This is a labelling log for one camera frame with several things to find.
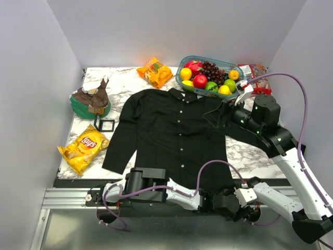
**lemon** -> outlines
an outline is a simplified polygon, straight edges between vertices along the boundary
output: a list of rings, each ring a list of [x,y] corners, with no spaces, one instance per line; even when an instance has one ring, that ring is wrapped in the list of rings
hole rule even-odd
[[[189,81],[189,80],[182,81],[182,84],[187,85],[187,86],[194,87],[194,86],[193,86],[193,82],[192,82],[192,81]],[[183,87],[183,90],[192,91],[192,92],[194,91],[194,89],[191,89],[191,88],[189,88],[189,87]]]
[[[189,68],[184,68],[180,71],[179,76],[182,80],[189,80],[192,76],[192,71]]]
[[[237,80],[238,77],[239,77],[239,73],[238,73],[237,70],[231,70],[231,71],[229,72],[229,78],[230,78],[231,80]]]
[[[223,95],[231,95],[231,91],[229,89],[229,87],[227,85],[222,85],[220,88],[219,88],[219,93],[220,94],[223,94]]]

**lay's logo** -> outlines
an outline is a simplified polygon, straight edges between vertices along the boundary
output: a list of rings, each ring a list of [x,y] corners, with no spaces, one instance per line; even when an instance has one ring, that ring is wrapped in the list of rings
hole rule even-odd
[[[87,148],[94,148],[97,143],[94,142],[93,140],[91,140],[88,136],[86,136],[85,138],[83,138],[80,143],[82,143],[85,147]]]

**orange snack bag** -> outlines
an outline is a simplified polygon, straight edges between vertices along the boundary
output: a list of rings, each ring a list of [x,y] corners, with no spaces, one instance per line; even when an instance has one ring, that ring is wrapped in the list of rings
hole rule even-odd
[[[140,77],[156,88],[160,88],[172,77],[171,69],[160,63],[156,58],[149,61],[144,67],[138,68]]]
[[[95,156],[109,146],[109,140],[91,124],[67,147],[58,147],[68,165],[79,175],[88,167]]]

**marble surface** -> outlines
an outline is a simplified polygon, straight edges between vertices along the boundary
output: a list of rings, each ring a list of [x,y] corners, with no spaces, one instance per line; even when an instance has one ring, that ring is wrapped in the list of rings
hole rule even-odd
[[[177,68],[171,68],[174,75]],[[119,122],[119,115],[126,100],[134,93],[144,89],[153,88],[145,80],[141,79],[136,71],[136,68],[88,68],[83,85],[98,82],[102,78],[109,78],[106,91],[108,93],[111,110],[107,117],[104,119],[114,119],[116,127]],[[161,90],[169,90],[170,88],[181,89],[173,76]],[[246,100],[246,108],[251,110],[253,99]],[[74,114],[72,127],[68,136],[67,144],[72,143],[87,127],[93,124],[94,121],[79,118]],[[111,129],[110,124],[103,127],[104,129]],[[111,139],[113,133],[104,133],[104,135]],[[250,178],[257,176],[259,178],[285,178],[282,171],[268,159],[266,154],[256,147],[238,142],[227,136],[226,150],[228,161],[238,169],[243,178]],[[101,151],[95,159],[91,162],[88,168],[83,172],[82,176],[76,174],[62,159],[59,167],[58,178],[60,179],[118,179],[122,176],[120,174],[102,169],[106,150]],[[129,172],[130,168],[134,167],[135,154],[129,161],[124,174]],[[237,178],[236,174],[232,171],[233,177]]]

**white wall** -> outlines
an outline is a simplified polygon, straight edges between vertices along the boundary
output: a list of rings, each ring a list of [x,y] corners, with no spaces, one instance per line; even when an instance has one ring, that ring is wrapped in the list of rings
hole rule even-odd
[[[332,9],[333,1],[308,0],[270,66],[270,72],[290,72],[305,86],[309,99],[305,157],[330,196],[333,196]],[[281,105],[284,125],[298,137],[304,109],[300,88],[287,77],[271,77],[270,83]],[[331,241],[329,236],[325,241],[333,245],[333,233],[329,235]]]
[[[81,67],[45,0],[1,1],[0,249],[29,249]]]
[[[269,65],[305,0],[47,0],[84,66],[188,55]]]

